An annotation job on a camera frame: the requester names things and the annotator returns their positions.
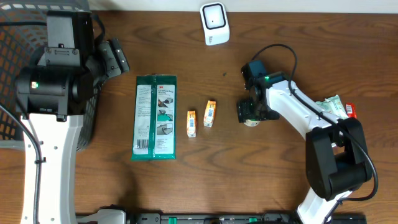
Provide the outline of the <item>mint green wipes pack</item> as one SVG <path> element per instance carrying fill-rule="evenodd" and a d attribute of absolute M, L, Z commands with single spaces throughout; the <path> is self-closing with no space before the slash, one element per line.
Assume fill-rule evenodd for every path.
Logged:
<path fill-rule="evenodd" d="M 349 118 L 339 95 L 331 96 L 329 98 L 325 98 L 323 101 L 316 101 L 315 103 L 328 113 L 335 114 L 342 119 Z"/>

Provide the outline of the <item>orange tissue pack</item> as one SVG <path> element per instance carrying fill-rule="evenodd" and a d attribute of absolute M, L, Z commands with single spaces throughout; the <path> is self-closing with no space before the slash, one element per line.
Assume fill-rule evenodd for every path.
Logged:
<path fill-rule="evenodd" d="M 195 111 L 187 112 L 187 136 L 195 138 L 197 135 L 197 118 Z"/>
<path fill-rule="evenodd" d="M 215 120 L 216 101 L 209 100 L 206 104 L 203 124 L 205 127 L 212 127 Z"/>

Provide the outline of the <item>green-lid seasoning jar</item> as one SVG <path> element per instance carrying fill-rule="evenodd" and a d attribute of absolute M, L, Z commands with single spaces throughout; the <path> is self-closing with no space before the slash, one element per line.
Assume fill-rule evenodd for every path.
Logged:
<path fill-rule="evenodd" d="M 249 127 L 255 127 L 255 126 L 257 126 L 259 123 L 260 123 L 260 121 L 256 121 L 256 120 L 253 120 L 253 119 L 247 119 L 247 120 L 245 120 L 245 122 L 244 122 L 244 124 L 245 124 L 246 126 L 249 126 Z"/>

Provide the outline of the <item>red coffee stick sachet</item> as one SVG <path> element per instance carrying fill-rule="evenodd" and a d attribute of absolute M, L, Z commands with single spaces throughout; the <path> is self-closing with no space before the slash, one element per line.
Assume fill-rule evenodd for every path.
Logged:
<path fill-rule="evenodd" d="M 346 114 L 348 115 L 349 118 L 355 118 L 355 119 L 358 118 L 356 114 L 355 105 L 353 103 L 346 103 L 345 108 L 346 108 Z"/>

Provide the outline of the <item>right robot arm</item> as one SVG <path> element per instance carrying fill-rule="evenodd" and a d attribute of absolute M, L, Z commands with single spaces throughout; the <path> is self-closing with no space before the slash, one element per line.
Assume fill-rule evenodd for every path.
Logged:
<path fill-rule="evenodd" d="M 305 96 L 284 72 L 269 73 L 260 60 L 241 68 L 247 99 L 238 101 L 240 123 L 255 126 L 284 117 L 305 140 L 305 171 L 310 190 L 294 214 L 273 214 L 265 223 L 366 223 L 362 215 L 336 215 L 350 194 L 369 181 L 369 160 L 363 127 L 355 118 L 341 118 Z"/>

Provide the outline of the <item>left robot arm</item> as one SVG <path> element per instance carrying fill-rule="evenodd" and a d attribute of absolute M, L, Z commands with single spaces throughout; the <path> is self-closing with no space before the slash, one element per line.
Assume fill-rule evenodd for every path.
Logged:
<path fill-rule="evenodd" d="M 126 223 L 109 206 L 79 217 L 75 212 L 75 163 L 88 103 L 110 78 L 129 71 L 117 39 L 94 34 L 89 11 L 49 11 L 48 43 L 38 61 L 16 81 L 24 132 L 22 223 Z"/>

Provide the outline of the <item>3M comfort grip gloves pack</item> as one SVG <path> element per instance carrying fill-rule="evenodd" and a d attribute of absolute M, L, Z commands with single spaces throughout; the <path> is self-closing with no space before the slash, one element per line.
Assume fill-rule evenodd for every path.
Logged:
<path fill-rule="evenodd" d="M 176 96 L 175 75 L 137 77 L 131 160 L 176 158 Z"/>

